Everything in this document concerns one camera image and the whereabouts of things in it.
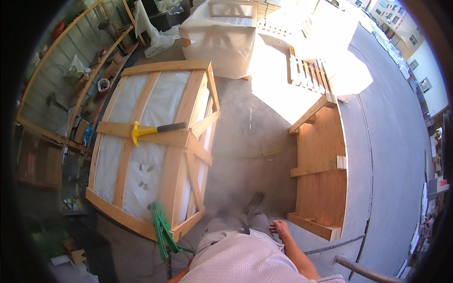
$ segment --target window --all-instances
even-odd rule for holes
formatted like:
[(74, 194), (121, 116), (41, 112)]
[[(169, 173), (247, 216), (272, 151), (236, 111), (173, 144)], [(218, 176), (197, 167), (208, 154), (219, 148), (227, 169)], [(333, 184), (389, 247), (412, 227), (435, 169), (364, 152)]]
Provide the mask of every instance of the window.
[(415, 70), (415, 68), (419, 66), (419, 63), (417, 62), (417, 60), (414, 60), (411, 64), (409, 64), (409, 66), (412, 70)]
[(417, 44), (417, 40), (415, 39), (415, 36), (414, 35), (411, 35), (410, 38), (409, 38), (410, 41), (412, 41), (412, 44), (413, 45), (416, 45)]
[(429, 80), (428, 78), (426, 77), (424, 80), (422, 80), (420, 82), (420, 88), (422, 90), (423, 93), (426, 93), (427, 91), (429, 91), (430, 89), (433, 88), (433, 86), (429, 83)]

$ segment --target hammer handle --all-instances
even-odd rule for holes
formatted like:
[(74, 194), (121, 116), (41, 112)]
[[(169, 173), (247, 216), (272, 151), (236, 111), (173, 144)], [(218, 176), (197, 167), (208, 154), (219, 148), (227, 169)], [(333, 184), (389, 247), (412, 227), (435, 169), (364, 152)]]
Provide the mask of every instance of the hammer handle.
[(186, 122), (181, 122), (181, 123), (176, 123), (176, 124), (159, 126), (159, 127), (157, 127), (157, 132), (162, 133), (162, 132), (180, 130), (180, 129), (185, 129), (185, 128), (187, 128)]

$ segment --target metal pole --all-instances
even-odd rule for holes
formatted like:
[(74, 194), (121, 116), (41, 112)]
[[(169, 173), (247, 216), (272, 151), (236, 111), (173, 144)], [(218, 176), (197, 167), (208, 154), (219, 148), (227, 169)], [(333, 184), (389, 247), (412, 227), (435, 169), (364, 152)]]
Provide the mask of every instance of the metal pole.
[(364, 268), (364, 267), (356, 264), (355, 262), (350, 261), (342, 256), (336, 256), (334, 262), (341, 264), (342, 266), (346, 267), (347, 269), (350, 269), (350, 270), (360, 274), (361, 276), (371, 279), (378, 283), (402, 283), (402, 282), (405, 282), (404, 280), (401, 280), (399, 278), (390, 277), (390, 276), (387, 276), (387, 275), (384, 275), (381, 273), (376, 273), (374, 271), (371, 271), (371, 270)]

